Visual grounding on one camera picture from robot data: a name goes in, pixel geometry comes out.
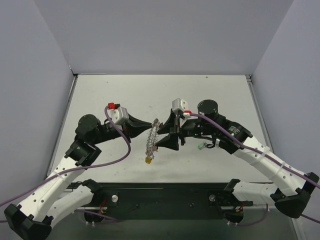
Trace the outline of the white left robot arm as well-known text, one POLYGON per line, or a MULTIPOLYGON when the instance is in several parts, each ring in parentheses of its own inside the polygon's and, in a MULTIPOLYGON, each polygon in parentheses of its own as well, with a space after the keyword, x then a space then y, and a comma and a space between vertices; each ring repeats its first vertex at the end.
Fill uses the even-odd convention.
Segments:
POLYGON ((6 221, 23 240, 45 240, 53 227, 78 208, 101 203, 103 187, 92 179, 84 180, 71 193, 60 197, 65 189, 86 170, 93 169, 94 161, 101 154, 98 144, 116 138, 131 139, 152 124, 136 119, 125 109, 107 112, 104 123, 93 114, 82 116, 75 130, 74 142, 65 152, 50 175, 40 185, 27 191, 28 197, 4 210, 6 221))

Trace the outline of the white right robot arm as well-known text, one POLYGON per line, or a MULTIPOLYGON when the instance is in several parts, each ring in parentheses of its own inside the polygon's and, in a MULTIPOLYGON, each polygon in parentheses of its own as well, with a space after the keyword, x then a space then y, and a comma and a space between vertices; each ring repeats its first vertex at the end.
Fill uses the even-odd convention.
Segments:
POLYGON ((277 157, 241 124, 219 114, 218 103, 211 99, 197 105, 197 113, 188 109, 180 98, 172 102, 170 116, 160 124, 159 135, 166 136, 154 144, 155 148, 179 150, 186 138, 206 139, 212 145, 244 160, 263 174, 270 183, 250 183, 231 180, 225 191, 239 202, 274 205, 282 214, 297 219, 302 216, 319 177, 295 169, 277 157))

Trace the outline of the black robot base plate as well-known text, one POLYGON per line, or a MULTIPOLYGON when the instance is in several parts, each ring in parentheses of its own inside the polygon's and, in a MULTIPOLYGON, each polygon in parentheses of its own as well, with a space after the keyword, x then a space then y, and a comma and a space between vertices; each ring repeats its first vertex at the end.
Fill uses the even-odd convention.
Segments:
POLYGON ((252 207, 226 191, 226 183, 101 183, 86 204, 86 222, 220 220, 225 211, 252 207))

